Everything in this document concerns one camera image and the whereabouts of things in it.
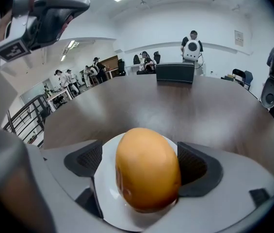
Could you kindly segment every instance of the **metal railing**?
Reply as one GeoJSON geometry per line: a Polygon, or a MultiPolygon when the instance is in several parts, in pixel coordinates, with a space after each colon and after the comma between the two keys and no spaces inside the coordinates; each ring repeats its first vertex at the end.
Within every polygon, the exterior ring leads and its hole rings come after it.
{"type": "Polygon", "coordinates": [[[45,119],[50,115],[50,106],[45,95],[36,96],[22,107],[13,117],[7,113],[8,123],[5,131],[15,133],[25,143],[33,143],[44,131],[45,119]]]}

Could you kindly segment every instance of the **round table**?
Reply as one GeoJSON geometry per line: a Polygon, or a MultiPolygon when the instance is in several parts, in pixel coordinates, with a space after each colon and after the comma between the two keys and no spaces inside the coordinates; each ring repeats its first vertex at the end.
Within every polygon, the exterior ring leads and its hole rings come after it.
{"type": "Polygon", "coordinates": [[[104,82],[46,119],[44,149],[106,143],[136,127],[247,156],[274,175],[274,119],[239,84],[210,77],[195,76],[193,84],[157,82],[154,74],[104,82]]]}

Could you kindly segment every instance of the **black backpack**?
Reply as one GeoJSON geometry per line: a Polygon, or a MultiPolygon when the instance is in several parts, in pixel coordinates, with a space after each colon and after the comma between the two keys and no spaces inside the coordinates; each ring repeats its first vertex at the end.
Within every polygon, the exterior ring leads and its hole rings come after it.
{"type": "Polygon", "coordinates": [[[137,54],[135,55],[135,57],[133,57],[133,64],[134,65],[141,64],[137,54]]]}

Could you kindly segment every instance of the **white plate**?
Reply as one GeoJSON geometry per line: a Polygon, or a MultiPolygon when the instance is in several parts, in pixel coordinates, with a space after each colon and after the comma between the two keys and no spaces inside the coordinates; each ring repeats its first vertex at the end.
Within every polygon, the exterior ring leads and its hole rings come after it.
{"type": "MultiPolygon", "coordinates": [[[[115,154],[120,134],[102,147],[102,161],[95,173],[95,187],[104,220],[126,231],[140,232],[158,221],[172,206],[156,213],[142,214],[136,212],[118,193],[115,178],[115,154]]],[[[177,154],[177,146],[164,137],[177,154]]]]}

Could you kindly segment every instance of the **black gripper pad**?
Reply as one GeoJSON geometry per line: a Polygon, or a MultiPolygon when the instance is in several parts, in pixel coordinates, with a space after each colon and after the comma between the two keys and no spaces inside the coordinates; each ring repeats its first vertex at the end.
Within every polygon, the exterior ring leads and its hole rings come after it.
{"type": "Polygon", "coordinates": [[[103,213],[98,202],[96,189],[95,189],[95,180],[93,177],[91,177],[90,187],[85,189],[78,196],[75,202],[78,205],[80,205],[83,209],[91,213],[92,215],[103,219],[103,213]]]}
{"type": "Polygon", "coordinates": [[[270,198],[269,194],[264,188],[250,190],[249,193],[256,207],[259,207],[270,198]]]}
{"type": "Polygon", "coordinates": [[[45,44],[56,40],[72,9],[48,9],[37,35],[37,43],[45,44]]]}
{"type": "Polygon", "coordinates": [[[95,141],[68,154],[64,165],[80,177],[93,177],[102,160],[102,141],[95,141]]]}
{"type": "Polygon", "coordinates": [[[205,196],[220,183],[223,168],[217,159],[184,142],[178,142],[177,156],[182,181],[179,197],[205,196]]]}

